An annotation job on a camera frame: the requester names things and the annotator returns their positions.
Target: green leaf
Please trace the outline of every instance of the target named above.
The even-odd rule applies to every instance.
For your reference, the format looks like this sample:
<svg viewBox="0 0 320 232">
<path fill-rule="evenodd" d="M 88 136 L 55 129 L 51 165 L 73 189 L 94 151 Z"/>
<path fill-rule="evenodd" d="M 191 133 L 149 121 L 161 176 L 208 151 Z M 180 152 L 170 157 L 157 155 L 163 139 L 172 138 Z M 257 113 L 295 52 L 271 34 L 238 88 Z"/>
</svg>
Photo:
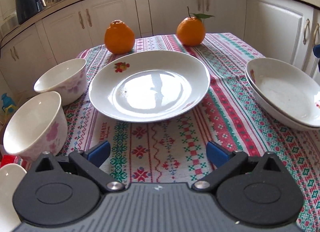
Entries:
<svg viewBox="0 0 320 232">
<path fill-rule="evenodd" d="M 194 14 L 194 13 L 190 13 L 190 14 L 193 14 L 198 19 L 208 19 L 208 18 L 214 17 L 212 15 L 206 15 L 206 14 Z"/>
</svg>

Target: white bowl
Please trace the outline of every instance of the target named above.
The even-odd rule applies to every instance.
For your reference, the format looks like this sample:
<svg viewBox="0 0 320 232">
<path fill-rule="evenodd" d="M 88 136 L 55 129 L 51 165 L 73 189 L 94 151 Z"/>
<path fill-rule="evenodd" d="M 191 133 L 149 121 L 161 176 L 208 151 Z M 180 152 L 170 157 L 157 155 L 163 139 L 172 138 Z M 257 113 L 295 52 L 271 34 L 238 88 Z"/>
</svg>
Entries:
<svg viewBox="0 0 320 232">
<path fill-rule="evenodd" d="M 298 68 L 276 59 L 252 59 L 246 66 L 254 89 L 283 115 L 320 127 L 320 86 Z"/>
<path fill-rule="evenodd" d="M 197 58 L 173 51 L 146 51 L 102 68 L 89 86 L 89 98 L 98 111 L 113 119 L 154 122 L 196 106 L 209 84 L 209 72 Z"/>
<path fill-rule="evenodd" d="M 281 112 L 277 111 L 273 106 L 271 106 L 264 98 L 262 98 L 259 93 L 254 89 L 253 85 L 251 84 L 251 81 L 245 72 L 245 77 L 250 85 L 252 94 L 254 98 L 256 99 L 257 103 L 267 112 L 270 116 L 281 122 L 287 127 L 291 127 L 296 130 L 300 131 L 306 131 L 306 130 L 319 130 L 320 128 L 317 127 L 309 127 L 302 124 L 299 124 L 298 122 L 295 122 L 294 120 L 286 117 L 285 115 L 281 114 Z"/>
<path fill-rule="evenodd" d="M 35 92 L 59 92 L 62 106 L 77 100 L 87 88 L 86 60 L 72 59 L 53 67 L 35 83 Z"/>
<path fill-rule="evenodd" d="M 1 232 L 10 232 L 21 223 L 13 207 L 12 196 L 26 173 L 26 170 L 17 164 L 7 164 L 0 169 Z"/>
<path fill-rule="evenodd" d="M 23 104 L 10 119 L 4 132 L 4 149 L 26 161 L 35 161 L 44 151 L 56 155 L 67 133 L 59 93 L 41 93 Z"/>
</svg>

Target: orange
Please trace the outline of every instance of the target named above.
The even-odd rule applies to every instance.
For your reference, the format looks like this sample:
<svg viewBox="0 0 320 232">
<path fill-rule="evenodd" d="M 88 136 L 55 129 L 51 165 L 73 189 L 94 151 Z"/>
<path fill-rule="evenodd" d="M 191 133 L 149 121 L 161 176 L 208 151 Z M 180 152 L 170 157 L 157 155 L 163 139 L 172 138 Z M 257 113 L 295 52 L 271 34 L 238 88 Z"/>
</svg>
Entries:
<svg viewBox="0 0 320 232">
<path fill-rule="evenodd" d="M 183 45 L 196 46 L 203 41 L 205 28 L 200 19 L 196 17 L 185 18 L 178 25 L 176 35 Z"/>
<path fill-rule="evenodd" d="M 116 55 L 130 52 L 134 41 L 133 31 L 121 20 L 111 22 L 104 36 L 106 48 Z"/>
</svg>

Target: cabinet handle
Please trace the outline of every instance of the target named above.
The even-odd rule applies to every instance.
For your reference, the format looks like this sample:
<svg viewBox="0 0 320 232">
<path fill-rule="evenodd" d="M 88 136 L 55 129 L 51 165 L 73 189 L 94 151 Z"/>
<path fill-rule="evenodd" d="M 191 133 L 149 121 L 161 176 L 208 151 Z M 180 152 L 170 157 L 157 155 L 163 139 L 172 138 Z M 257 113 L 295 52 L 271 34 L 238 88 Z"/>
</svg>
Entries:
<svg viewBox="0 0 320 232">
<path fill-rule="evenodd" d="M 87 19 L 88 19 L 88 22 L 89 22 L 89 26 L 92 27 L 92 22 L 91 22 L 91 17 L 90 17 L 90 14 L 89 14 L 89 10 L 86 9 L 87 11 Z"/>
<path fill-rule="evenodd" d="M 11 48 L 10 48 L 10 52 L 11 52 L 12 58 L 16 61 L 15 57 L 13 56 L 13 52 L 12 52 Z"/>
<path fill-rule="evenodd" d="M 306 42 L 307 42 L 307 40 L 306 40 L 306 33 L 307 33 L 307 28 L 308 28 L 309 24 L 310 24 L 310 20 L 307 19 L 306 25 L 305 25 L 304 30 L 303 30 L 303 44 L 304 44 L 304 45 L 305 45 Z"/>
<path fill-rule="evenodd" d="M 82 19 L 82 16 L 81 16 L 81 12 L 79 11 L 79 21 L 80 21 L 80 24 L 82 26 L 82 29 L 84 29 L 84 24 L 83 24 L 83 19 Z"/>
<path fill-rule="evenodd" d="M 207 0 L 207 9 L 206 9 L 206 11 L 209 11 L 209 6 L 210 6 L 210 1 Z"/>
<path fill-rule="evenodd" d="M 317 33 L 318 33 L 318 30 L 319 30 L 319 23 L 317 24 L 316 26 L 316 29 L 315 29 L 315 32 L 313 33 L 313 40 L 314 40 L 314 44 L 316 45 L 316 37 L 317 37 Z"/>
<path fill-rule="evenodd" d="M 15 47 L 13 47 L 13 51 L 14 51 L 14 54 L 16 55 L 16 58 L 17 58 L 18 60 L 20 60 L 20 58 L 19 58 L 19 56 L 18 56 L 18 53 L 17 53 L 17 51 L 16 51 L 16 48 L 15 48 Z"/>
<path fill-rule="evenodd" d="M 201 0 L 198 0 L 198 11 L 201 9 Z"/>
</svg>

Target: table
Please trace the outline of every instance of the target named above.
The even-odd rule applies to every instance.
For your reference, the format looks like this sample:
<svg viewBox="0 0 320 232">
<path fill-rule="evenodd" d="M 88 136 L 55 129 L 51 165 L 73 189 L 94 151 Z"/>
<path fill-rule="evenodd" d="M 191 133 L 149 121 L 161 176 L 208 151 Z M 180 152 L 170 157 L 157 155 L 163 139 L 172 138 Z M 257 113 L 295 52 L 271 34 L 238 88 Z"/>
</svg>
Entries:
<svg viewBox="0 0 320 232">
<path fill-rule="evenodd" d="M 136 40 L 134 52 L 180 51 L 201 60 L 211 75 L 208 93 L 191 111 L 157 123 L 124 123 L 98 113 L 88 88 L 78 101 L 64 108 L 68 138 L 60 152 L 88 150 L 107 139 L 111 156 L 101 166 L 125 185 L 131 182 L 188 182 L 212 171 L 205 145 L 214 140 L 232 151 L 249 155 L 274 151 L 300 186 L 305 204 L 298 224 L 305 231 L 320 231 L 320 132 L 299 132 L 283 126 L 254 100 L 244 76 L 245 64 L 263 57 L 230 33 L 207 34 L 197 47 L 182 46 L 175 35 Z M 82 52 L 87 60 L 88 87 L 95 74 L 121 57 L 104 45 Z"/>
</svg>

